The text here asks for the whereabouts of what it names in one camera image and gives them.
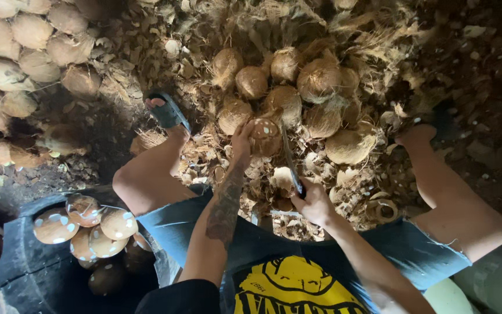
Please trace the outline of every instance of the pile of coconuts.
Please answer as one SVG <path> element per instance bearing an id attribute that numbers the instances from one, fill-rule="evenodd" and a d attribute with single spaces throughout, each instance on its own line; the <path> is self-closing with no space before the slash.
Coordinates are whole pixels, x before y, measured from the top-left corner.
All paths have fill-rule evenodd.
<path id="1" fill-rule="evenodd" d="M 327 156 L 337 164 L 357 164 L 375 146 L 373 125 L 359 124 L 357 115 L 345 117 L 345 109 L 359 110 L 359 73 L 342 67 L 330 49 L 312 55 L 285 47 L 264 53 L 262 65 L 245 66 L 238 49 L 229 47 L 219 51 L 211 65 L 212 83 L 225 94 L 218 126 L 232 135 L 237 125 L 251 121 L 254 156 L 280 153 L 282 123 L 289 131 L 305 129 L 308 140 L 326 139 Z"/>
<path id="2" fill-rule="evenodd" d="M 96 296 L 119 292 L 127 275 L 154 271 L 154 254 L 127 210 L 106 207 L 90 196 L 72 194 L 65 208 L 47 210 L 32 221 L 32 232 L 44 244 L 70 240 L 69 250 L 87 273 Z"/>
<path id="3" fill-rule="evenodd" d="M 101 78 L 87 61 L 97 33 L 91 20 L 109 15 L 102 13 L 108 12 L 105 2 L 0 0 L 0 132 L 5 137 L 10 119 L 36 113 L 39 89 L 61 83 L 76 99 L 98 99 Z M 35 168 L 50 156 L 85 152 L 71 129 L 50 126 L 31 149 L 0 139 L 0 165 Z"/>

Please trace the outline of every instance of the t-shirt print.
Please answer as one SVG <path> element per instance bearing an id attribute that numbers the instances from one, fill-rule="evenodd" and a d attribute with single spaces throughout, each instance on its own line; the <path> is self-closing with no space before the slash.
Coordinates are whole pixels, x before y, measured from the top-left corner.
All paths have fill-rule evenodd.
<path id="1" fill-rule="evenodd" d="M 312 261 L 297 256 L 251 268 L 235 296 L 235 314 L 361 314 L 367 310 Z"/>

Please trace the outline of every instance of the forearm tattoo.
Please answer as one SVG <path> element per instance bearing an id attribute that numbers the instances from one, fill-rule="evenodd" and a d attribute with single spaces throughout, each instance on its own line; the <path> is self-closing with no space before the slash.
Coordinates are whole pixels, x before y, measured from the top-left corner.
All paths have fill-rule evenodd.
<path id="1" fill-rule="evenodd" d="M 213 203 L 206 222 L 206 237 L 222 241 L 226 251 L 234 236 L 244 171 L 243 163 L 238 161 L 227 174 L 226 179 L 215 192 L 218 198 Z"/>

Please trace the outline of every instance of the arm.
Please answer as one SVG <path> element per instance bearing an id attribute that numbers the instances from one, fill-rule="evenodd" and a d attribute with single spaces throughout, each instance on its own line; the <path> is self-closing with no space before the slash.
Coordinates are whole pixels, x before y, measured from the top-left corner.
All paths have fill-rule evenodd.
<path id="1" fill-rule="evenodd" d="M 422 294 L 334 210 L 324 188 L 302 178 L 307 197 L 292 197 L 297 211 L 324 228 L 342 248 L 382 313 L 435 313 Z"/>
<path id="2" fill-rule="evenodd" d="M 180 282 L 206 279 L 220 286 L 238 217 L 243 175 L 250 162 L 249 134 L 254 125 L 243 125 L 232 136 L 234 157 L 224 182 L 216 189 L 193 229 Z"/>

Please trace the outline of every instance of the knife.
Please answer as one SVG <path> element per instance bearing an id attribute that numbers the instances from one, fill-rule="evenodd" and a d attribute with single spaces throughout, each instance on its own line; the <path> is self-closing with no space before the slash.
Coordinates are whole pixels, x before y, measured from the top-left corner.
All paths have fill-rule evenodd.
<path id="1" fill-rule="evenodd" d="M 284 146 L 284 154 L 286 155 L 286 165 L 288 166 L 290 172 L 292 173 L 293 185 L 296 187 L 296 194 L 301 199 L 305 199 L 306 191 L 305 187 L 300 181 L 300 177 L 297 175 L 296 167 L 292 161 L 292 151 L 289 149 L 288 134 L 286 133 L 286 125 L 282 121 L 282 141 Z"/>

